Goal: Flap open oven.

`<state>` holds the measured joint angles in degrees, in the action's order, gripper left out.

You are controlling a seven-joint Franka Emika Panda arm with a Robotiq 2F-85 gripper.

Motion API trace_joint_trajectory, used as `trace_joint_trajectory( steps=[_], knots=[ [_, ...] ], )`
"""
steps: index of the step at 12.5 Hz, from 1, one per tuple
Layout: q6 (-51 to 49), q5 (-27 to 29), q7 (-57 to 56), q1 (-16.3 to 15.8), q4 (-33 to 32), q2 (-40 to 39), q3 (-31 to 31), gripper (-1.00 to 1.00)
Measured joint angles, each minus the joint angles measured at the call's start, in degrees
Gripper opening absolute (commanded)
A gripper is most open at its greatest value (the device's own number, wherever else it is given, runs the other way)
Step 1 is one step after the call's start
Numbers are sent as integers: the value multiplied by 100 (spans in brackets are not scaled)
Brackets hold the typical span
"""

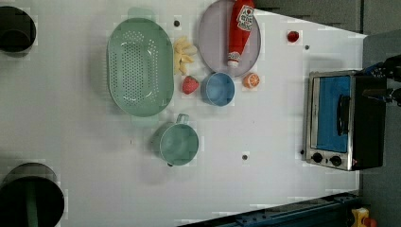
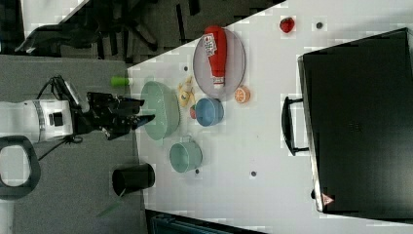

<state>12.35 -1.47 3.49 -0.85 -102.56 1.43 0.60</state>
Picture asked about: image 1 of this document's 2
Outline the black robot base upper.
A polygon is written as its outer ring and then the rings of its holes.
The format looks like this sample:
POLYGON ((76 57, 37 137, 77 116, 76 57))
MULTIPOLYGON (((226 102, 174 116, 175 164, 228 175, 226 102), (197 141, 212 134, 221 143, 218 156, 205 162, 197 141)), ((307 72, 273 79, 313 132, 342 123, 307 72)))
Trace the black robot base upper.
POLYGON ((36 40, 37 28, 23 10, 12 6, 0 8, 0 49, 9 53, 27 51, 36 40))

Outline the black robot base lower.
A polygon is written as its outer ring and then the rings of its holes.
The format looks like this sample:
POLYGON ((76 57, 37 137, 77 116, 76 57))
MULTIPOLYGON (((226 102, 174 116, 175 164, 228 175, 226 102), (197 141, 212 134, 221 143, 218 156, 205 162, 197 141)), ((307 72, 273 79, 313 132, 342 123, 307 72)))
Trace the black robot base lower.
POLYGON ((1 227, 56 227, 64 208, 57 175, 44 164, 19 165, 1 182, 1 227))

